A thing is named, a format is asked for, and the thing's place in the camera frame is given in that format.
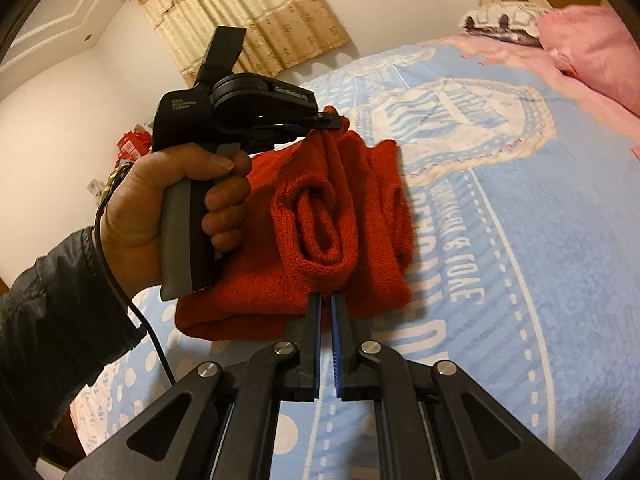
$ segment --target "beige curtain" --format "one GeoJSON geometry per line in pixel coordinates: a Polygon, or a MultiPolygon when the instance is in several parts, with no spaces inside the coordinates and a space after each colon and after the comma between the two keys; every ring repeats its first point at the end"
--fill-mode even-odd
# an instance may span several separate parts
{"type": "Polygon", "coordinates": [[[234,72],[275,76],[349,38],[322,0],[138,0],[192,84],[217,25],[247,28],[234,72]]]}

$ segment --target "human hand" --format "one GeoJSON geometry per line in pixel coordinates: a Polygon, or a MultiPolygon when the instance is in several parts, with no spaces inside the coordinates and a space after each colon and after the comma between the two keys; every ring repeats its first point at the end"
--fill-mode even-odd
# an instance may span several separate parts
{"type": "Polygon", "coordinates": [[[196,144],[149,153],[135,162],[100,222],[105,259],[130,298],[161,283],[160,214],[165,188],[184,177],[211,180],[231,172],[230,178],[207,193],[209,213],[202,219],[202,229],[211,242],[221,251],[231,251],[242,243],[240,225],[248,217],[244,201],[251,191],[246,178],[251,166],[245,152],[229,160],[196,144]]]}

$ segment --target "folded red sweater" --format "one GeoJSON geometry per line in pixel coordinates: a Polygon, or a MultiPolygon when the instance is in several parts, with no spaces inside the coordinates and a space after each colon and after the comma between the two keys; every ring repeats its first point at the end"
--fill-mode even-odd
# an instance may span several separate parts
{"type": "Polygon", "coordinates": [[[219,282],[180,298],[178,329],[209,340],[276,338],[304,314],[310,292],[343,290],[355,317],[411,300],[402,274],[413,228],[398,146],[367,148],[348,127],[343,118],[341,130],[314,130],[254,157],[244,244],[219,282]]]}

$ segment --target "silver screw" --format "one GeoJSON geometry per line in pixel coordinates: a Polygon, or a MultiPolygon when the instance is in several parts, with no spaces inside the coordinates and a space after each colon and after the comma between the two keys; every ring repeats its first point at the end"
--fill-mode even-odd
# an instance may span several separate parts
{"type": "Polygon", "coordinates": [[[289,341],[278,341],[273,345],[273,351],[278,355],[289,355],[296,347],[289,341]]]}
{"type": "Polygon", "coordinates": [[[213,377],[218,373],[218,365],[211,361],[206,361],[198,366],[198,375],[200,377],[213,377]]]}
{"type": "Polygon", "coordinates": [[[365,354],[377,354],[382,350],[382,346],[377,341],[365,341],[360,345],[360,348],[365,354]]]}
{"type": "Polygon", "coordinates": [[[440,375],[453,375],[458,371],[458,367],[451,361],[440,361],[436,365],[436,370],[440,375]]]}

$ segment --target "blue bedsheet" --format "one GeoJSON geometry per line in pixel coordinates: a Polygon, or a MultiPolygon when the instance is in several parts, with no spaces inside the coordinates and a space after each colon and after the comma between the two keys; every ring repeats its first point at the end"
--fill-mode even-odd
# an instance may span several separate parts
{"type": "MultiPolygon", "coordinates": [[[[448,45],[370,56],[306,86],[367,144],[402,146],[414,299],[372,320],[376,337],[412,360],[459,363],[583,479],[603,479],[640,428],[634,143],[537,75],[448,45]]],[[[138,301],[178,376],[264,345],[181,336],[157,289],[138,301]]],[[[330,361],[326,338],[321,399],[283,404],[272,478],[377,478],[371,406],[335,398],[330,361]]],[[[76,400],[85,446],[166,387],[146,339],[76,400]]]]}

